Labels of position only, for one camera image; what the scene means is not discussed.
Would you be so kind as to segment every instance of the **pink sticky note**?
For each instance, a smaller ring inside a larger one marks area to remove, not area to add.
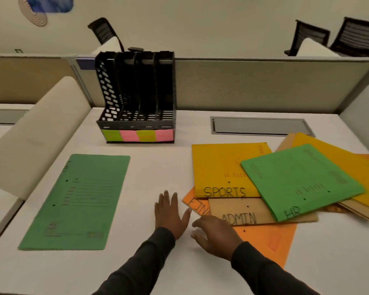
[[[139,142],[139,137],[135,130],[120,130],[120,135],[125,142]]]
[[[157,142],[173,141],[173,129],[157,129],[155,133]]]

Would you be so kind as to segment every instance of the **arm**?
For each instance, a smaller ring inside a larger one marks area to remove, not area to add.
[[[122,267],[113,272],[93,295],[150,294],[175,246],[175,237],[166,228],[157,228]]]
[[[156,284],[168,254],[187,228],[191,209],[180,219],[178,195],[168,191],[155,203],[155,231],[138,248],[133,257],[112,273],[93,295],[149,295]]]
[[[226,221],[202,216],[193,222],[193,227],[201,228],[207,239],[197,232],[192,233],[192,238],[208,253],[231,261],[232,268],[246,280],[255,295],[318,295],[249,242],[244,242]]]
[[[305,283],[264,257],[249,242],[242,242],[236,248],[232,254],[231,266],[256,295],[318,295]]]

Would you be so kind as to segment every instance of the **person's right arm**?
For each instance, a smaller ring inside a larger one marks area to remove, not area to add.
[[[249,242],[244,242],[226,221],[202,216],[193,222],[193,227],[201,228],[207,239],[197,232],[192,233],[192,238],[208,253],[231,261],[232,268],[245,279],[255,295],[318,295],[264,257]]]

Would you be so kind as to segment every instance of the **sleeve cuff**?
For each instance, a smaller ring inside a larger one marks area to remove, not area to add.
[[[170,230],[163,227],[158,227],[148,238],[148,241],[157,245],[164,252],[165,257],[175,247],[175,237]]]
[[[249,242],[242,242],[234,251],[231,258],[231,267],[239,274],[256,277],[260,266],[265,262],[272,262],[264,257]]]

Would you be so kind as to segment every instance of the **hand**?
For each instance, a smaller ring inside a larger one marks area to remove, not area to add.
[[[216,216],[202,216],[193,222],[193,227],[201,228],[208,239],[197,232],[193,232],[191,237],[207,253],[219,258],[231,261],[235,249],[243,242],[229,223]]]
[[[178,194],[172,195],[170,204],[170,195],[168,191],[164,191],[164,195],[160,193],[158,203],[155,203],[156,228],[167,228],[178,240],[186,230],[190,220],[191,208],[187,209],[182,219],[178,212]]]

